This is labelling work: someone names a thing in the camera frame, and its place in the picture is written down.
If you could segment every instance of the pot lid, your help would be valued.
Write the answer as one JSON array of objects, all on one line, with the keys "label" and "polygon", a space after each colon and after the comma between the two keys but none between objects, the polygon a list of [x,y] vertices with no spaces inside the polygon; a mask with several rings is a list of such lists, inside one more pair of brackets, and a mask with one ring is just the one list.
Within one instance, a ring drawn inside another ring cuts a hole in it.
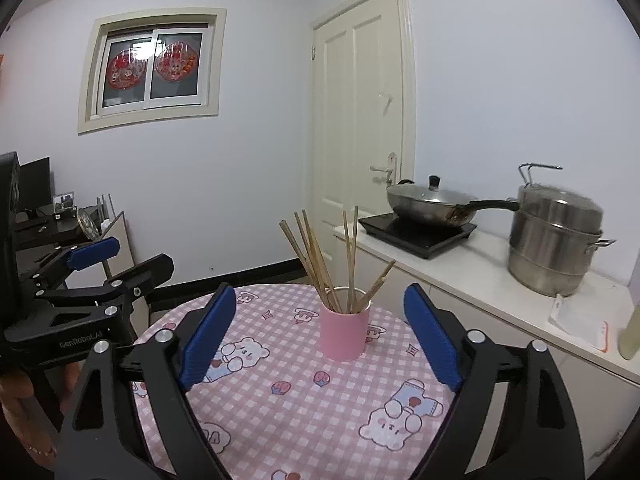
[{"label": "pot lid", "polygon": [[590,234],[600,232],[604,214],[590,198],[542,184],[520,188],[520,209],[558,227]]},{"label": "pot lid", "polygon": [[440,188],[440,177],[431,175],[429,185],[422,184],[397,184],[386,188],[386,192],[396,196],[444,205],[466,205],[472,200],[477,200],[475,196],[459,191]]}]

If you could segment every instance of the red object on wall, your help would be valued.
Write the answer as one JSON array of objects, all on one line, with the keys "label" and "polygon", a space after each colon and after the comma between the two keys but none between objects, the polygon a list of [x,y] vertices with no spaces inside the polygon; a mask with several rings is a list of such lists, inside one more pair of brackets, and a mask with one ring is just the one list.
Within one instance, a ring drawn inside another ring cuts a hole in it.
[{"label": "red object on wall", "polygon": [[111,59],[106,79],[116,90],[128,90],[140,82],[146,72],[146,59],[138,59],[136,50],[128,48]]},{"label": "red object on wall", "polygon": [[156,57],[156,70],[165,80],[175,83],[198,67],[198,53],[184,41],[177,41]]}]

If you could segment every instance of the baseboard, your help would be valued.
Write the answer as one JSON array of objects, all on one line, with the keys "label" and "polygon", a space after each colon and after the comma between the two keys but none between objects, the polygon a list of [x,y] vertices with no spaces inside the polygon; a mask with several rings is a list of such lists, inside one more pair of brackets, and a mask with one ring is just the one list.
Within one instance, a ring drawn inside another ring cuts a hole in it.
[{"label": "baseboard", "polygon": [[146,302],[149,304],[151,312],[159,312],[161,310],[170,310],[205,294],[211,294],[220,286],[220,283],[229,283],[231,286],[283,283],[303,276],[306,276],[305,269],[300,260],[296,258],[255,269],[232,272],[223,276],[204,278],[194,282],[160,286],[146,295]]}]

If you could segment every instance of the framed photo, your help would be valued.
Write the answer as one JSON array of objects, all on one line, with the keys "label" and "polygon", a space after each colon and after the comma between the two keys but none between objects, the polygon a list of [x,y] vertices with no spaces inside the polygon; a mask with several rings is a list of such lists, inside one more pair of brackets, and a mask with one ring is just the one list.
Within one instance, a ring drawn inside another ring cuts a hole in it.
[{"label": "framed photo", "polygon": [[75,205],[74,192],[63,193],[53,197],[53,213],[60,213],[73,209]]}]

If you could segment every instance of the human hand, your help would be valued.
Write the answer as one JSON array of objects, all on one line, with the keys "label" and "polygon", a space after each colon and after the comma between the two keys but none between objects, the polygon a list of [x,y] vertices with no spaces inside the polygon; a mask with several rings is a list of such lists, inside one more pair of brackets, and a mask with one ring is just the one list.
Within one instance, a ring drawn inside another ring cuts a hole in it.
[{"label": "human hand", "polygon": [[[72,363],[64,368],[66,393],[60,402],[60,409],[63,413],[66,410],[71,391],[76,386],[79,374],[79,363]],[[41,466],[53,469],[56,462],[56,451],[49,435],[29,418],[20,404],[20,399],[28,399],[29,397],[33,397],[33,386],[27,374],[17,371],[0,377],[0,402],[7,423],[33,460]]]}]

